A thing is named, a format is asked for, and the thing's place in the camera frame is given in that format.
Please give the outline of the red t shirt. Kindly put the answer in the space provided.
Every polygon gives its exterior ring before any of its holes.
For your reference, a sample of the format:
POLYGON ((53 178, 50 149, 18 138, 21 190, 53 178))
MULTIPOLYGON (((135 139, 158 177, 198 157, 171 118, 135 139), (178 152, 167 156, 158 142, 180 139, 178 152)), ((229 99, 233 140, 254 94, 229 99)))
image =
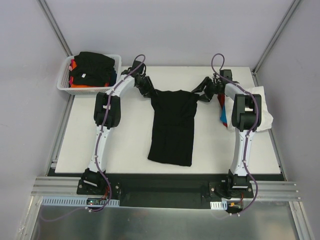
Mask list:
POLYGON ((217 99, 219 101, 221 109, 223 109, 225 107, 225 98, 226 98, 226 96, 224 94, 217 95, 217 99))

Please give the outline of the white t shirt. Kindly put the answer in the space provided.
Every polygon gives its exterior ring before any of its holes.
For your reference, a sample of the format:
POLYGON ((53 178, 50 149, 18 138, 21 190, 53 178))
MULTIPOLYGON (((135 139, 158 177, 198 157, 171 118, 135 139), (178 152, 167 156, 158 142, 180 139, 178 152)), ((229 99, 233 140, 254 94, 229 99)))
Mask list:
MULTIPOLYGON (((257 127, 258 132, 266 131, 272 128, 272 123, 273 123, 273 116, 269 113, 267 103, 266 103, 266 98, 265 98, 265 90, 263 86, 258 86, 258 87, 250 87, 250 88, 245 88, 246 91, 252 93, 252 94, 258 94, 261 96, 261 123, 257 127)), ((225 103, 226 106, 228 106, 231 110, 233 110, 233 105, 234 101, 226 96, 225 97, 225 103)), ((232 126, 232 124, 227 127, 228 130, 234 131, 235 127, 232 126)))

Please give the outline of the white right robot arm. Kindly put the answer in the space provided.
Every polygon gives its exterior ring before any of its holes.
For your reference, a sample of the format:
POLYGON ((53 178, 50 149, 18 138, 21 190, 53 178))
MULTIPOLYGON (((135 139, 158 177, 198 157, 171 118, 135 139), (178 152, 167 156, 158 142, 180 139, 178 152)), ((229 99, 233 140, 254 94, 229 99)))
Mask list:
POLYGON ((214 95, 224 95, 233 100, 231 124, 235 127, 234 155, 225 182, 214 187, 214 193, 225 199, 240 197, 252 188, 249 173, 251 145, 261 124, 262 97, 252 94, 233 81, 230 69, 220 69, 213 78, 204 80, 192 91, 199 100, 210 102, 214 95))

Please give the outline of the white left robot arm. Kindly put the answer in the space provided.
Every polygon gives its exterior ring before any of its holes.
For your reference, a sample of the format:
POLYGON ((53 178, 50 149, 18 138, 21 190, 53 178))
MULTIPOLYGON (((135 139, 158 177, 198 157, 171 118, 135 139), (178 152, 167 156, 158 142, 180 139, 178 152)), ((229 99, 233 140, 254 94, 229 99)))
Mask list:
POLYGON ((97 126, 96 144, 93 158, 81 176, 83 188, 89 188, 96 195, 111 189, 103 156, 111 132, 120 123, 121 94, 127 89, 137 88, 144 98, 151 100, 154 110, 148 160, 182 167, 192 165, 197 102, 212 99, 212 81, 205 77, 192 91, 161 91, 154 88, 146 70, 143 62, 135 60, 121 73, 119 83, 106 93, 96 95, 93 114, 97 126))

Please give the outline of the white plastic laundry basket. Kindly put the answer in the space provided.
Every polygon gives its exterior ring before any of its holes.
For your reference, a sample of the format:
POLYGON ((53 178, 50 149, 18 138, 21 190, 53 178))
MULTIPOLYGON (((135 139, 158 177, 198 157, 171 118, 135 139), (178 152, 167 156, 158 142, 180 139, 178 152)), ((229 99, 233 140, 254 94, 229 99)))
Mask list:
MULTIPOLYGON (((114 70, 116 73, 116 83, 120 81, 122 69, 122 57, 118 54, 106 54, 105 56, 115 60, 114 70)), ((65 91, 70 95, 96 95, 99 92, 106 92, 111 87, 69 87, 69 66, 74 59, 74 55, 68 56, 62 63, 57 77, 57 89, 65 91)))

